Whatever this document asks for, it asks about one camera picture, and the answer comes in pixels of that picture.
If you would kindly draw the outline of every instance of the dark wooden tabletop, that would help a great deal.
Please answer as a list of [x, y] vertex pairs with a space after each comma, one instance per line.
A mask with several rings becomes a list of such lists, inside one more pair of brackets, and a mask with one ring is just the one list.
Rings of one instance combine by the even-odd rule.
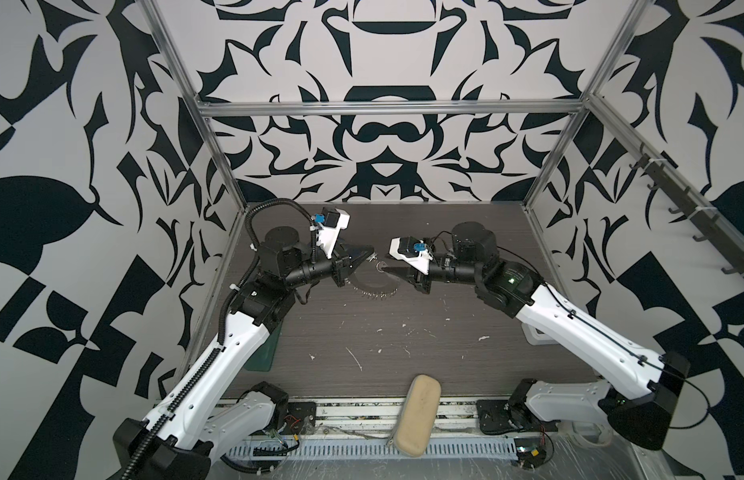
[[[311, 213], [321, 211], [320, 205], [305, 207]], [[380, 258], [393, 237], [433, 236], [471, 220], [494, 231], [498, 245], [550, 276], [518, 204], [337, 207], [351, 216], [342, 238], [374, 245]], [[274, 226], [292, 225], [303, 241], [309, 240], [307, 222], [288, 206], [264, 211], [253, 225], [261, 239]], [[225, 285], [238, 281], [251, 262], [250, 240], [242, 235]], [[216, 331], [216, 323], [207, 328], [204, 344]], [[445, 396], [509, 394], [526, 377], [546, 382], [594, 379], [593, 370], [563, 347], [527, 343], [520, 322], [487, 307], [472, 286], [433, 283], [430, 295], [424, 295], [401, 284], [394, 296], [374, 300], [324, 280], [313, 288], [309, 303], [296, 303], [284, 320], [272, 370], [241, 370], [225, 397], [236, 398], [263, 380], [290, 396], [405, 396], [420, 373], [438, 379]]]

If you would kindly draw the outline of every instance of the black joint housing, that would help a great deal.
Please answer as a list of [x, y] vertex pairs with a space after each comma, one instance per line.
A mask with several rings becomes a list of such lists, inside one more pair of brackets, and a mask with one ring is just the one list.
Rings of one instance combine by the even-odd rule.
[[463, 222], [452, 228], [452, 244], [457, 260], [489, 264], [497, 256], [494, 232], [478, 222]]
[[255, 326], [265, 325], [273, 333], [294, 305], [294, 290], [284, 287], [280, 279], [262, 274], [243, 286], [236, 304], [238, 311], [254, 318]]
[[322, 208], [321, 214], [324, 216], [324, 226], [329, 228], [336, 228], [339, 222], [339, 212], [334, 208]]
[[271, 422], [263, 430], [278, 430], [287, 416], [287, 407], [289, 404], [289, 394], [275, 385], [268, 382], [260, 382], [250, 389], [250, 392], [260, 392], [271, 398], [271, 402], [276, 406], [273, 412]]
[[265, 235], [257, 253], [263, 272], [283, 278], [303, 260], [300, 234], [291, 226], [277, 226]]
[[403, 236], [399, 240], [399, 248], [397, 251], [406, 258], [415, 258], [419, 255], [419, 252], [415, 250], [415, 245], [421, 243], [422, 241], [416, 239], [414, 236]]
[[689, 361], [678, 353], [665, 353], [663, 361], [665, 365], [659, 382], [646, 385], [651, 393], [628, 399], [612, 388], [598, 402], [607, 414], [609, 425], [617, 433], [648, 450], [660, 450], [665, 443], [678, 396], [689, 374]]
[[[122, 467], [126, 466], [137, 446], [148, 434], [142, 422], [126, 418], [113, 433], [113, 446]], [[204, 480], [209, 473], [211, 460], [208, 457], [211, 442], [200, 443], [191, 450], [175, 448], [170, 442], [154, 437], [146, 449], [146, 454], [138, 463], [134, 477], [136, 480], [166, 480], [184, 478]]]

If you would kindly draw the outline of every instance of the aluminum frame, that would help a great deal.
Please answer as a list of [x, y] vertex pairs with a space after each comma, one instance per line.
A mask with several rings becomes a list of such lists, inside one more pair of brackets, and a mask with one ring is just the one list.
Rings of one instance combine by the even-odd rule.
[[243, 212], [247, 207], [247, 201], [243, 198], [241, 189], [238, 187], [238, 182], [233, 177], [231, 165], [228, 163], [225, 153], [217, 142], [217, 137], [215, 137], [213, 130], [209, 126], [208, 120], [201, 116], [201, 112], [198, 110], [196, 91], [193, 88], [191, 79], [187, 76], [187, 71], [180, 59], [180, 54], [175, 48], [175, 43], [172, 41], [172, 36], [169, 34], [169, 29], [161, 11], [156, 5], [155, 0], [138, 0], [138, 5], [140, 5], [142, 14], [146, 18], [148, 27], [151, 29], [153, 41], [156, 43], [158, 51], [166, 60], [169, 73], [180, 90], [182, 99], [185, 101], [185, 107], [191, 115], [196, 130], [198, 130], [201, 139], [204, 140], [204, 143], [209, 148], [214, 166], [220, 172], [223, 183], [228, 193], [233, 197], [236, 207], [239, 211]]
[[185, 349], [185, 356], [182, 363], [175, 371], [175, 376], [173, 377], [175, 385], [182, 380], [182, 377], [191, 369], [191, 366], [201, 354], [201, 350], [204, 348], [204, 332], [207, 331], [212, 320], [217, 317], [217, 311], [214, 309], [217, 305], [217, 298], [228, 293], [228, 288], [225, 286], [225, 274], [231, 266], [233, 255], [236, 253], [236, 245], [238, 245], [238, 241], [241, 238], [243, 217], [243, 214], [238, 214], [233, 221], [231, 234], [228, 236], [228, 242], [225, 246], [223, 257], [220, 259], [220, 264], [217, 265], [217, 270], [214, 272], [211, 287], [207, 292], [207, 298], [204, 300], [201, 315], [199, 315], [196, 325], [193, 326], [193, 331], [191, 331], [191, 341], [188, 343], [187, 349]]
[[[646, 10], [651, 5], [654, 5], [654, 0], [634, 0], [633, 3], [630, 4], [625, 18], [623, 18], [620, 27], [614, 34], [611, 43], [609, 43], [606, 53], [604, 53], [604, 57], [598, 64], [596, 72], [593, 73], [593, 77], [590, 78], [588, 85], [580, 96], [583, 105], [585, 99], [588, 98], [589, 95], [600, 91], [601, 87], [603, 87], [607, 82], [611, 73], [614, 71], [614, 66], [617, 61], [619, 61], [620, 57], [625, 53], [630, 42], [633, 41], [638, 24], [644, 17]], [[578, 111], [577, 114], [569, 118], [569, 122], [561, 131], [561, 134], [556, 141], [556, 145], [553, 146], [553, 149], [545, 159], [540, 174], [535, 178], [535, 182], [531, 185], [526, 198], [524, 198], [524, 205], [529, 208], [534, 206], [535, 201], [537, 201], [545, 190], [545, 186], [548, 185], [551, 175], [556, 171], [558, 164], [564, 157], [564, 152], [569, 144], [571, 144], [571, 141], [574, 139], [574, 136], [579, 131], [583, 122], [585, 122], [587, 116], [588, 111], [583, 108]]]
[[571, 113], [579, 110], [581, 105], [582, 102], [578, 99], [553, 98], [551, 100], [200, 102], [198, 109], [202, 116], [214, 118], [274, 115]]
[[649, 158], [661, 158], [660, 153], [635, 128], [631, 127], [627, 120], [617, 113], [606, 99], [598, 94], [588, 94], [584, 106], [604, 124], [616, 140], [636, 159], [641, 158], [644, 154], [648, 154]]
[[[548, 270], [550, 270], [551, 275], [553, 276], [553, 283], [556, 290], [563, 293], [564, 296], [567, 298], [571, 298], [571, 295], [569, 294], [569, 289], [566, 287], [566, 284], [564, 283], [563, 277], [561, 277], [560, 272], [558, 271], [558, 266], [556, 265], [555, 261], [553, 260], [553, 255], [551, 254], [551, 249], [548, 248], [548, 245], [545, 243], [545, 238], [543, 237], [543, 231], [542, 227], [540, 226], [539, 220], [537, 220], [537, 215], [533, 210], [530, 210], [529, 208], [523, 206], [524, 216], [526, 216], [526, 220], [529, 222], [529, 225], [531, 226], [531, 234], [537, 241], [537, 245], [540, 247], [540, 250], [542, 251], [542, 258], [545, 260], [545, 265], [548, 266]], [[527, 324], [527, 323], [521, 323], [521, 329], [524, 331], [524, 336], [526, 337], [526, 341], [529, 342], [531, 345], [555, 345], [558, 344], [553, 338], [545, 333], [541, 332], [537, 329], [535, 329], [533, 326]]]

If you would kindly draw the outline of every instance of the patterned backdrop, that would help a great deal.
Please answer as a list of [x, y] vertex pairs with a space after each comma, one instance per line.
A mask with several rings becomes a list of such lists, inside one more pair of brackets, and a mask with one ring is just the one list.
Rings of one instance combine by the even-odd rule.
[[[202, 101], [578, 98], [628, 0], [159, 0]], [[244, 197], [523, 200], [564, 114], [218, 118]]]
[[118, 469], [235, 214], [132, 0], [0, 2], [0, 479]]
[[[657, 0], [604, 88], [744, 233], [744, 0]], [[671, 430], [677, 475], [744, 475], [744, 280], [590, 116], [535, 205], [574, 300], [643, 345], [681, 352], [710, 398]], [[684, 387], [674, 426], [705, 415]]]

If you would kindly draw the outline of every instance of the metal rail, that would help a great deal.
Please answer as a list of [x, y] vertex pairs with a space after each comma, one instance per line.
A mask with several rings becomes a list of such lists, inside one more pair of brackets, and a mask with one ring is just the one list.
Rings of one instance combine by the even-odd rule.
[[433, 101], [317, 101], [284, 103], [208, 103], [198, 105], [204, 117], [274, 115], [493, 114], [570, 113], [578, 99], [551, 100], [433, 100]]
[[[611, 73], [614, 71], [614, 67], [620, 57], [627, 50], [627, 46], [633, 41], [636, 29], [641, 19], [644, 17], [646, 10], [654, 4], [654, 0], [634, 0], [627, 10], [627, 14], [623, 19], [620, 27], [617, 29], [616, 34], [612, 38], [609, 48], [607, 48], [604, 57], [596, 68], [596, 72], [593, 73], [593, 77], [590, 78], [588, 85], [580, 96], [581, 100], [585, 100], [588, 95], [597, 93], [601, 87], [607, 82]], [[531, 185], [529, 192], [524, 198], [524, 205], [528, 208], [534, 206], [535, 201], [540, 197], [545, 186], [553, 175], [553, 172], [558, 168], [558, 164], [564, 157], [564, 152], [569, 146], [574, 136], [585, 121], [585, 117], [588, 116], [587, 110], [581, 110], [577, 114], [570, 116], [569, 122], [561, 131], [561, 135], [558, 136], [556, 144], [545, 159], [545, 163], [542, 165], [540, 174], [535, 178], [535, 182]]]
[[598, 94], [588, 94], [585, 98], [587, 108], [611, 132], [616, 140], [636, 159], [648, 154], [649, 158], [660, 158], [660, 152], [646, 142], [646, 139], [631, 127], [611, 104]]
[[151, 29], [153, 41], [156, 43], [158, 51], [167, 62], [169, 73], [172, 74], [172, 79], [175, 80], [175, 83], [180, 90], [182, 99], [185, 101], [185, 106], [187, 107], [188, 112], [190, 112], [191, 119], [196, 126], [196, 130], [198, 130], [201, 139], [204, 140], [204, 143], [209, 148], [214, 166], [217, 167], [217, 171], [220, 172], [223, 183], [225, 184], [228, 193], [233, 197], [233, 202], [236, 204], [236, 207], [239, 211], [243, 212], [247, 207], [247, 201], [243, 198], [238, 183], [233, 177], [231, 165], [228, 163], [223, 149], [217, 142], [217, 137], [209, 126], [207, 119], [204, 118], [198, 110], [196, 91], [193, 88], [191, 79], [187, 76], [185, 67], [180, 59], [180, 54], [175, 47], [175, 43], [172, 41], [169, 29], [167, 28], [166, 22], [156, 5], [156, 1], [139, 0], [138, 5], [142, 7], [142, 13], [146, 17], [148, 27]]

